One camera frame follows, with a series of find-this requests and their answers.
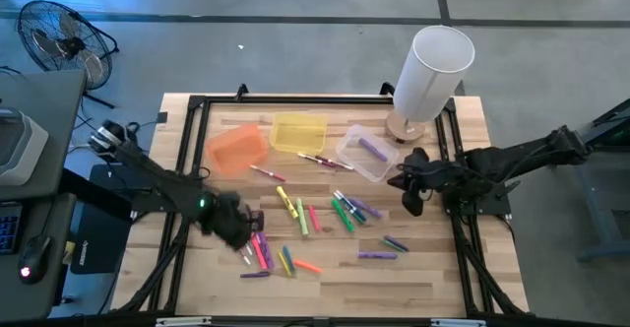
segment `green marker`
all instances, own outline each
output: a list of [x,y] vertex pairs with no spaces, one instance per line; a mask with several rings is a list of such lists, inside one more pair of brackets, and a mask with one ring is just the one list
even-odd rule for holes
[[299,216],[299,225],[302,228],[302,235],[308,235],[306,217],[304,217],[304,208],[302,207],[302,199],[300,198],[297,198],[297,215]]
[[342,221],[344,222],[344,224],[346,224],[347,230],[349,232],[354,232],[354,226],[352,225],[350,220],[347,218],[346,213],[344,212],[344,210],[340,206],[340,204],[337,201],[337,199],[333,198],[331,200],[331,203],[333,203],[333,206],[335,207],[335,210],[337,210],[337,214],[339,214],[339,216],[342,217]]
[[397,246],[396,244],[392,244],[392,243],[388,242],[386,239],[381,238],[381,242],[383,242],[383,243],[387,244],[388,246],[390,246],[390,247],[392,247],[392,248],[394,248],[394,249],[396,249],[396,250],[399,250],[399,251],[401,251],[401,252],[406,252],[404,249],[400,248],[400,247],[399,247],[399,246]]

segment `yellow plastic container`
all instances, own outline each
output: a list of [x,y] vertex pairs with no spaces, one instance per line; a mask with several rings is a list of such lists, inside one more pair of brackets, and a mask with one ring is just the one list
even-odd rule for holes
[[327,115],[276,114],[271,143],[278,151],[319,155],[324,151]]

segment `gray floor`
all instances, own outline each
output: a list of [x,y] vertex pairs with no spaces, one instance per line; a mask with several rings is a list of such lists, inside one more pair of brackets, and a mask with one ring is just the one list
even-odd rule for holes
[[[30,0],[0,0],[16,10]],[[55,0],[80,11],[241,16],[439,16],[436,0]],[[629,20],[630,0],[448,0],[453,18]],[[94,94],[119,108],[86,102],[96,121],[151,121],[164,92],[250,91],[374,94],[395,83],[421,26],[97,23],[116,37],[110,81]],[[562,124],[582,128],[630,96],[628,29],[461,28],[476,47],[467,95],[482,97],[493,143],[508,146]],[[0,64],[38,72],[13,20],[0,20]],[[141,133],[148,146],[153,129]],[[75,134],[81,143],[87,130]],[[88,175],[89,152],[67,166]],[[597,242],[571,168],[523,177],[510,196],[517,250],[532,312],[547,317],[627,324],[630,260],[576,262]],[[70,276],[77,303],[53,315],[95,312],[111,277]],[[85,281],[88,287],[80,288]]]

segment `orange marker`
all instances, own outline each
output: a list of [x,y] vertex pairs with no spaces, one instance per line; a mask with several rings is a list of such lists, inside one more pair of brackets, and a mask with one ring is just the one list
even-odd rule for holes
[[322,270],[317,268],[317,267],[315,267],[314,265],[310,265],[308,263],[305,263],[305,262],[302,262],[302,261],[298,261],[298,260],[293,260],[293,264],[295,266],[297,266],[297,267],[308,269],[309,271],[322,274]]
[[267,269],[267,261],[265,260],[265,256],[263,256],[263,251],[260,249],[260,244],[258,244],[258,240],[256,239],[256,237],[252,236],[251,242],[254,245],[256,256],[258,256],[258,263],[260,263],[260,268],[263,270]]
[[319,227],[319,222],[317,221],[317,215],[315,215],[315,209],[312,205],[308,206],[308,212],[311,215],[311,221],[313,222],[313,226],[317,231],[321,231],[322,228]]

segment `clear plastic container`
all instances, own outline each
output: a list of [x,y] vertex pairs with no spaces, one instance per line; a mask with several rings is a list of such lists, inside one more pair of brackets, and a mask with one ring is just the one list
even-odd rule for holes
[[352,125],[337,144],[337,155],[367,179],[377,182],[396,163],[399,151],[361,125]]
[[327,127],[326,115],[276,114],[270,141],[278,151],[320,155]]
[[267,157],[267,141],[256,124],[247,124],[208,140],[206,157],[212,170],[222,174],[238,174],[259,164]]

